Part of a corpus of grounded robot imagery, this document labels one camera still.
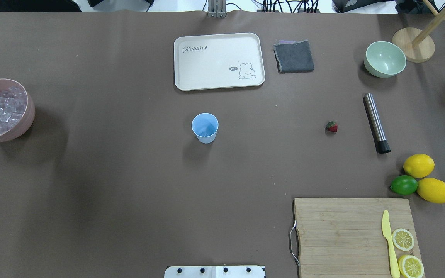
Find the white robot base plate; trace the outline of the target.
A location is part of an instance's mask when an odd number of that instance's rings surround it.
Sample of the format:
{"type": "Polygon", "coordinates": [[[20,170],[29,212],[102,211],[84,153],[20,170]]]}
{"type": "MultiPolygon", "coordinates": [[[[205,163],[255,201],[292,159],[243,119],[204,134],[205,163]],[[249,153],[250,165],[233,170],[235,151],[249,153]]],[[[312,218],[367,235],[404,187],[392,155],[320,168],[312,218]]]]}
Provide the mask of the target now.
{"type": "Polygon", "coordinates": [[[164,278],[265,278],[264,266],[259,265],[213,265],[171,266],[166,268],[164,278]]]}

